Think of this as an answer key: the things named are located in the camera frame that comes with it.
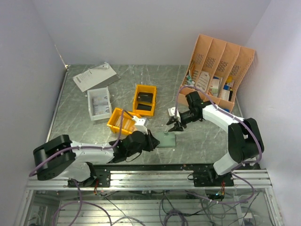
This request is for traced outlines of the yellow bin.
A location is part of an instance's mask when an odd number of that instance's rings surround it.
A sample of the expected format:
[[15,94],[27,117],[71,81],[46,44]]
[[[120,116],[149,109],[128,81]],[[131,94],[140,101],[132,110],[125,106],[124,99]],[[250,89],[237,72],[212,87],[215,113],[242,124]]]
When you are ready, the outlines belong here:
[[121,113],[123,109],[115,108],[107,126],[110,128],[112,133],[118,134],[121,129],[122,135],[130,135],[134,131],[145,132],[145,129],[139,125],[136,125],[136,121],[126,112],[123,113],[123,118],[121,118]]
[[132,111],[142,116],[154,116],[156,95],[156,86],[136,85]]

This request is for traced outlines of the black cards stack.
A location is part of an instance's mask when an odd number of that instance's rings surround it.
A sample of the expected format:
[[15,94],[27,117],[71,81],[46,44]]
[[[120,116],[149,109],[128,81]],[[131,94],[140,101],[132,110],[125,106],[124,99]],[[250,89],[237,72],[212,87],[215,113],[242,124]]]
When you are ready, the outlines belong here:
[[147,92],[139,92],[137,96],[137,110],[151,111],[153,94]]

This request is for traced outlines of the white bin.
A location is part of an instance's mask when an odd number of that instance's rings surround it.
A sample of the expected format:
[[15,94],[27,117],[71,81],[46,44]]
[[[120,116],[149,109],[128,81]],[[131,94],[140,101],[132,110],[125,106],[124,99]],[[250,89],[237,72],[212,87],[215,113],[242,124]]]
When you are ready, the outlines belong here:
[[88,112],[91,121],[109,119],[112,115],[108,87],[87,91]]

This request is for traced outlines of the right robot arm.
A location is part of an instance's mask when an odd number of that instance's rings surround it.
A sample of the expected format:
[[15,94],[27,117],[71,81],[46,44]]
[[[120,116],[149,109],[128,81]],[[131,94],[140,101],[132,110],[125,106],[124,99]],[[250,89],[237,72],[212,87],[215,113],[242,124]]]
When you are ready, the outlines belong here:
[[187,94],[186,101],[189,109],[185,112],[179,112],[176,106],[168,109],[167,125],[174,125],[170,132],[183,131],[187,124],[205,120],[228,134],[227,153],[213,164],[213,171],[207,175],[210,185],[218,186],[224,181],[225,174],[245,163],[257,163],[261,160],[264,145],[255,119],[234,116],[213,101],[203,101],[197,91]]

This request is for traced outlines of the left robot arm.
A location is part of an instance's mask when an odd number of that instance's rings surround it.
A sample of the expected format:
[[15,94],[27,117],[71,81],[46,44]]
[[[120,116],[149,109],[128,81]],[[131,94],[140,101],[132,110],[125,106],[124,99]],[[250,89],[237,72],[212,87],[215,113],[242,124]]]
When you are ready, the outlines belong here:
[[40,181],[61,176],[91,187],[97,177],[95,165],[123,162],[136,153],[151,152],[159,144],[149,130],[134,131],[124,139],[102,145],[83,144],[60,135],[33,150],[36,167],[29,176],[37,176]]

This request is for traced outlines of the gold cards stack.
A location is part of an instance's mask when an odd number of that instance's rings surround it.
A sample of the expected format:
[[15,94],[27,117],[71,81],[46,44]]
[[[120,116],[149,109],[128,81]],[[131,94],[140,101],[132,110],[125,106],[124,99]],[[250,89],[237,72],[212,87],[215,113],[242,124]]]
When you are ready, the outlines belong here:
[[122,129],[129,131],[129,132],[133,132],[135,130],[135,122],[127,117],[123,117],[123,120],[121,120],[121,117],[119,116],[115,122],[115,126],[116,127],[120,127],[120,123],[122,123]]

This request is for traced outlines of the silver VIP cards stack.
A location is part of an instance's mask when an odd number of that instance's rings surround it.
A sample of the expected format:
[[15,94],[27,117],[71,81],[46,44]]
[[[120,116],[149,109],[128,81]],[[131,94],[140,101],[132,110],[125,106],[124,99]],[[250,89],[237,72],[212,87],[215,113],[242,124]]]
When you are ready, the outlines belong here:
[[92,98],[94,115],[101,115],[110,112],[108,97]]

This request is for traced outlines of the white oval paint palette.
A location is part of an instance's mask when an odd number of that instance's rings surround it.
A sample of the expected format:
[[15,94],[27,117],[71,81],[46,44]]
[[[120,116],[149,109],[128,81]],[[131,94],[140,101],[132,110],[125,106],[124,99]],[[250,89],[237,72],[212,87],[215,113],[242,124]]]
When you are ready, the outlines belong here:
[[205,92],[208,87],[209,81],[210,81],[209,73],[205,71],[201,71],[200,76],[196,82],[196,87],[202,90],[203,92]]

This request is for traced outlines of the red white box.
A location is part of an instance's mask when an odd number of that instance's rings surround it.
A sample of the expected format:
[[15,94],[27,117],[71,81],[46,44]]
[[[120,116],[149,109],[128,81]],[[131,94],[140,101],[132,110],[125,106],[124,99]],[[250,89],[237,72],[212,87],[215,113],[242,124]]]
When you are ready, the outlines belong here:
[[219,89],[220,89],[220,84],[222,82],[222,79],[219,77],[213,77],[210,86],[209,86],[209,92],[214,96],[218,95]]

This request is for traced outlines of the blue white box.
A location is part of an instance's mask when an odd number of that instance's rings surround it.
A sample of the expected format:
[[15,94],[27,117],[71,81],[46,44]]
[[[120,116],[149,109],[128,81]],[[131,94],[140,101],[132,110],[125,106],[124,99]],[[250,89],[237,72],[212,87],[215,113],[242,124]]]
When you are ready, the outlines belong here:
[[231,82],[226,82],[223,86],[222,92],[221,92],[221,99],[225,101],[230,101],[233,94],[233,86],[235,81],[232,80]]

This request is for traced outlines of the orange file organizer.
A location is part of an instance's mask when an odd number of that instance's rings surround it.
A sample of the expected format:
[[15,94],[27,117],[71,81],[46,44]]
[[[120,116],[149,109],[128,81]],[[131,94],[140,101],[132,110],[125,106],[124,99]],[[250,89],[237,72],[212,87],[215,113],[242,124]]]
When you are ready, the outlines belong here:
[[[186,95],[197,91],[202,100],[210,98],[215,104],[228,112],[232,112],[238,87],[246,75],[255,57],[255,50],[224,40],[200,34],[195,43],[188,69],[180,85],[181,91],[177,102],[187,105]],[[210,81],[205,92],[196,87],[201,71],[208,72]],[[213,77],[222,79],[218,95],[209,92]],[[221,99],[221,92],[226,82],[235,81],[230,101]]]

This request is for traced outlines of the grey white booklet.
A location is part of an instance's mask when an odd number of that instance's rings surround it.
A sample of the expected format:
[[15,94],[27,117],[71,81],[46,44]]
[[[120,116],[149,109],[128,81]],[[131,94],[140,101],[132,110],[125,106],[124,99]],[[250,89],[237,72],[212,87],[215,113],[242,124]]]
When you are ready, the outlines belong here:
[[102,65],[74,76],[72,79],[80,91],[84,93],[90,89],[105,88],[118,81],[120,77],[107,62],[104,62]]

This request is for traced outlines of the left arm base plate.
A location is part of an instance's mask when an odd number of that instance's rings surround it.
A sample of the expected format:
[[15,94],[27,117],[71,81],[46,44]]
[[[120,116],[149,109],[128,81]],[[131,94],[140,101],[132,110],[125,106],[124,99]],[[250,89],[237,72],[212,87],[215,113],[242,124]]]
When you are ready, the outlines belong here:
[[85,180],[77,180],[77,185],[82,187],[109,187],[111,183],[111,172],[107,167],[87,163],[89,174]]

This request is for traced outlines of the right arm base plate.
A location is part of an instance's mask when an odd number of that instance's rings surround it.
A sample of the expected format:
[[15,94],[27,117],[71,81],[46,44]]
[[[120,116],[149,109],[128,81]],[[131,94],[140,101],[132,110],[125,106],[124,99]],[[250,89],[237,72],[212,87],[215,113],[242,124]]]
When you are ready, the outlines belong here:
[[188,165],[188,170],[192,170],[187,177],[192,180],[195,187],[220,187],[222,184],[225,186],[233,186],[234,182],[232,175],[226,173],[218,175],[213,167],[213,164],[192,164]]

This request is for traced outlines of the aluminium rail frame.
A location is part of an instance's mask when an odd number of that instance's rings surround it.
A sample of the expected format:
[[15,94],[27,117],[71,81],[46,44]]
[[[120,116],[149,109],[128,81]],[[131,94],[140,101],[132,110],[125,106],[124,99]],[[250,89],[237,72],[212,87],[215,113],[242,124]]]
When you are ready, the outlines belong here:
[[[197,186],[188,180],[190,170],[176,171],[119,171],[112,170],[109,173],[108,187],[99,187],[99,191],[118,191],[118,190],[195,190]],[[230,189],[263,189],[266,192],[266,202],[268,210],[276,226],[284,225],[283,219],[275,199],[272,182],[265,169],[243,169],[235,170],[231,176]],[[68,186],[68,180],[57,177],[48,181],[38,181],[36,177],[29,179],[25,187],[25,194],[16,217],[15,225],[24,226],[27,221],[27,212],[33,201],[35,191],[75,191],[75,187]]]

